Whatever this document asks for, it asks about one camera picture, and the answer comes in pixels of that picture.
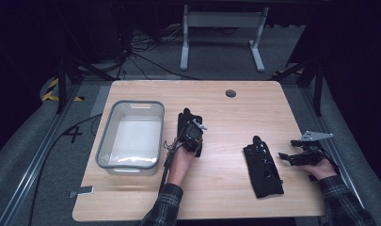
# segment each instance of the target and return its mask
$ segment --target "plaid sleeve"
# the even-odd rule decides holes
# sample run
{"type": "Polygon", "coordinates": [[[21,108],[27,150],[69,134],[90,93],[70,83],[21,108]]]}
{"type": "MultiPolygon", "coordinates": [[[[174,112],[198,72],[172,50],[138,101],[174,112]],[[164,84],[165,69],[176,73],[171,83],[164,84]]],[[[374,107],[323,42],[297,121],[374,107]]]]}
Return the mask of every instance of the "plaid sleeve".
{"type": "Polygon", "coordinates": [[[176,225],[183,190],[176,185],[164,185],[150,212],[141,220],[140,225],[176,225]]]}
{"type": "Polygon", "coordinates": [[[360,205],[340,176],[319,181],[325,199],[325,211],[329,226],[373,226],[372,216],[360,205]]]}

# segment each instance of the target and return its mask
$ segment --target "transparent storage container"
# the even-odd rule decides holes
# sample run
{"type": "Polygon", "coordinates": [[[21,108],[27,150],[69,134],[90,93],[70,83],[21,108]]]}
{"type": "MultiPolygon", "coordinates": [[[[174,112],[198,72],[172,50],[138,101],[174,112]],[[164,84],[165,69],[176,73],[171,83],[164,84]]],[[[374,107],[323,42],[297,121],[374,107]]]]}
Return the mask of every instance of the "transparent storage container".
{"type": "Polygon", "coordinates": [[[96,154],[110,174],[147,176],[158,170],[164,106],[155,101],[119,101],[112,108],[96,154]]]}

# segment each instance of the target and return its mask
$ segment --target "wooden table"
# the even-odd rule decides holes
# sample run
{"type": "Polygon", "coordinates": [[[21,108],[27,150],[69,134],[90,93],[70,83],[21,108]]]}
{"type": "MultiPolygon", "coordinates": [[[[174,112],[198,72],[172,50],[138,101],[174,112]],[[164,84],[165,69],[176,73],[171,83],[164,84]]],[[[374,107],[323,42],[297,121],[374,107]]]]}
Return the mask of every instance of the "wooden table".
{"type": "Polygon", "coordinates": [[[183,184],[180,219],[268,218],[322,216],[323,198],[306,172],[282,161],[278,153],[300,153],[291,139],[301,133],[283,90],[277,82],[256,81],[122,81],[112,84],[95,138],[82,186],[94,193],[77,197],[73,218],[89,220],[142,219],[152,208],[167,150],[161,149],[154,176],[109,175],[95,162],[111,106],[119,100],[159,101],[165,106],[162,139],[176,136],[177,118],[185,107],[203,118],[200,158],[193,162],[183,184]],[[230,98],[225,92],[236,91],[230,98]],[[254,136],[264,140],[283,180],[284,195],[256,199],[243,148],[254,136]]]}

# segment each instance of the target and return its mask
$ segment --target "white stand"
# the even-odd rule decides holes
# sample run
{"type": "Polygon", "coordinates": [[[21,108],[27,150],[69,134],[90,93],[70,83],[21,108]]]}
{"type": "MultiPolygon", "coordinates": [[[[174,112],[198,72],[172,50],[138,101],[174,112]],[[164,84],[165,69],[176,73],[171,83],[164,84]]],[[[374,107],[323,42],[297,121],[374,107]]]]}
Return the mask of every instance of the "white stand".
{"type": "Polygon", "coordinates": [[[264,67],[260,52],[258,51],[258,43],[261,39],[263,26],[266,21],[267,11],[269,8],[264,8],[262,12],[205,12],[205,11],[190,11],[188,6],[184,6],[183,12],[183,47],[181,70],[187,70],[187,62],[189,55],[189,26],[197,27],[251,27],[257,28],[257,34],[254,40],[249,42],[252,55],[254,56],[255,64],[258,72],[263,72],[264,67]]]}

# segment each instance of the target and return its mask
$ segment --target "person's hand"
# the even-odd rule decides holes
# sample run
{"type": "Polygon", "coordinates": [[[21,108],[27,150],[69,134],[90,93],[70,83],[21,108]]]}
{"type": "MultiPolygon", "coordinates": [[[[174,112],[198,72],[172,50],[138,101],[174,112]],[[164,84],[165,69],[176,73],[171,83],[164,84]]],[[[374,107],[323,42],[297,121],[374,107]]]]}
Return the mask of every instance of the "person's hand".
{"type": "Polygon", "coordinates": [[[334,170],[334,167],[325,158],[322,161],[320,161],[316,166],[303,165],[298,167],[302,170],[310,172],[319,181],[326,177],[337,175],[337,172],[334,170]]]}
{"type": "Polygon", "coordinates": [[[191,164],[195,155],[196,153],[188,152],[182,146],[179,147],[170,164],[167,183],[181,186],[184,178],[187,175],[187,172],[191,168],[191,164]]]}

